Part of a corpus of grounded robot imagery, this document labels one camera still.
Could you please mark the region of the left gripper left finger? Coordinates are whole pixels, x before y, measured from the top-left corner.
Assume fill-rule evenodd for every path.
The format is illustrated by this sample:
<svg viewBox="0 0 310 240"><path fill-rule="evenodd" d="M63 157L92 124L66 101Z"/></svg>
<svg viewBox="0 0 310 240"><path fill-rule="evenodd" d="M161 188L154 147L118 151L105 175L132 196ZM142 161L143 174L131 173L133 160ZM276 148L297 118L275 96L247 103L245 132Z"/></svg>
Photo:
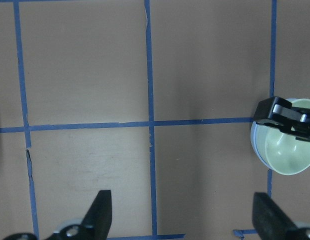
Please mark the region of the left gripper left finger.
<svg viewBox="0 0 310 240"><path fill-rule="evenodd" d="M106 240L112 224L112 193L100 190L80 223L54 232L49 240Z"/></svg>

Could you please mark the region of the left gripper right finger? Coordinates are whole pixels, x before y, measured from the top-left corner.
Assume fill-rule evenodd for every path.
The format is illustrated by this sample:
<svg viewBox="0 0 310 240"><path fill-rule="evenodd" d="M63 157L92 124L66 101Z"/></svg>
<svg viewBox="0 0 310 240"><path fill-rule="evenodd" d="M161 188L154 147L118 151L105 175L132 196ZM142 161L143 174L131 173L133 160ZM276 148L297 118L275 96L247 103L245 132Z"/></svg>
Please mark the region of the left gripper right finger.
<svg viewBox="0 0 310 240"><path fill-rule="evenodd" d="M296 224L265 192L255 192L252 224L262 240L310 240L310 224Z"/></svg>

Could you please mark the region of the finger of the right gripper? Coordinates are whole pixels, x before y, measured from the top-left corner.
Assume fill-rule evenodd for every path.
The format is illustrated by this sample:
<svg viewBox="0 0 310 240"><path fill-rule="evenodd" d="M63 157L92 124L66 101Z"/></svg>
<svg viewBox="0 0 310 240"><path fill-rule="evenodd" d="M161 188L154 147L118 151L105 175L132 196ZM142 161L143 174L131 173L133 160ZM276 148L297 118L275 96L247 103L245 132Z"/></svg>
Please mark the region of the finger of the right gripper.
<svg viewBox="0 0 310 240"><path fill-rule="evenodd" d="M310 108L293 106L284 98L274 96L260 101L253 121L294 136L296 140L310 142Z"/></svg>

